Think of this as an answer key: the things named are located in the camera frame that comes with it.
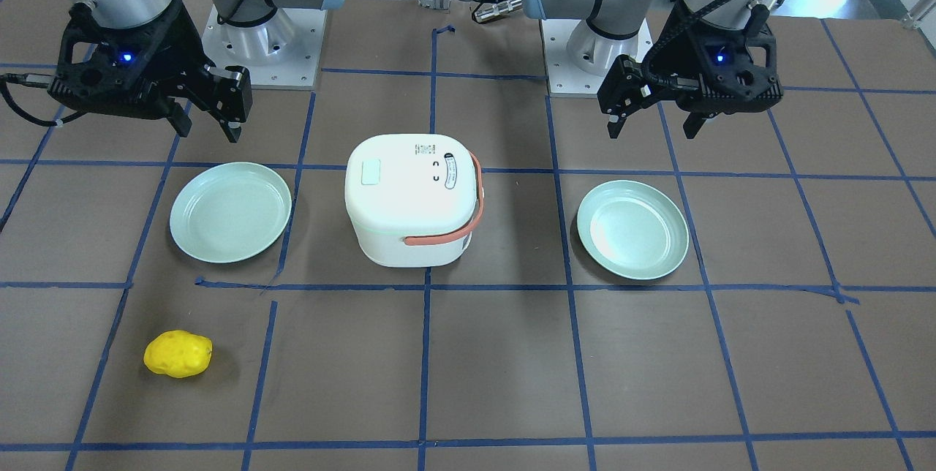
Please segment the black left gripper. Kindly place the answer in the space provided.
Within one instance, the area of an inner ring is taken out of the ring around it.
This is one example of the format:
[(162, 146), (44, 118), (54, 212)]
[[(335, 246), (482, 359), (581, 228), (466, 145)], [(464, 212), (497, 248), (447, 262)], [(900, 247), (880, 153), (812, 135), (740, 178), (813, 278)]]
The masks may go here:
[(621, 134), (626, 118), (655, 104), (652, 88), (666, 90), (689, 115), (684, 135), (695, 139), (711, 115), (759, 113), (783, 98), (777, 74), (777, 42), (770, 31), (770, 12), (762, 2), (741, 12), (739, 30), (725, 30), (691, 20), (692, 12), (677, 1), (648, 61), (618, 55), (609, 65), (596, 97), (608, 115), (611, 139)]

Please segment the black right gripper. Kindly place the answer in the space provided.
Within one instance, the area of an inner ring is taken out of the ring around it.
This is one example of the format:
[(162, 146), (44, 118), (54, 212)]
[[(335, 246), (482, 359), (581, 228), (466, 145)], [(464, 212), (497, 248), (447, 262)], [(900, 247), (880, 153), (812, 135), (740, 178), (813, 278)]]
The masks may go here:
[(61, 38), (49, 95), (80, 113), (141, 120), (166, 118), (179, 137), (192, 128), (176, 98), (206, 112), (237, 143), (253, 107), (247, 67), (212, 67), (182, 0), (129, 29), (99, 24), (89, 4), (76, 2)]

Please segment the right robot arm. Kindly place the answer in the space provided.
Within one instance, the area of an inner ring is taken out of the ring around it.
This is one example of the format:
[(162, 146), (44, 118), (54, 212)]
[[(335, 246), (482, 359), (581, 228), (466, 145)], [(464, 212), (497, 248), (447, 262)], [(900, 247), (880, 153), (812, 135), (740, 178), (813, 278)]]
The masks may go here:
[(70, 109), (166, 120), (187, 137), (190, 101), (235, 143), (253, 105), (251, 70), (300, 55), (288, 9), (327, 11), (344, 0), (69, 0), (52, 75), (5, 75)]

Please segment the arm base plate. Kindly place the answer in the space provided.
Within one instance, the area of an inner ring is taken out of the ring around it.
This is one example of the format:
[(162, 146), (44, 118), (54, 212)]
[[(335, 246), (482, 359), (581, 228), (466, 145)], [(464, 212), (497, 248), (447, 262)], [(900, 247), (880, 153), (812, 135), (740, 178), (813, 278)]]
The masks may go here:
[(203, 49), (217, 67), (246, 67), (254, 90), (317, 87), (328, 11), (279, 9), (251, 28), (220, 24), (217, 15), (211, 8), (202, 34)]
[(623, 40), (601, 37), (584, 19), (545, 19), (540, 31), (551, 97), (594, 98), (615, 58), (641, 61), (652, 46), (646, 19)]

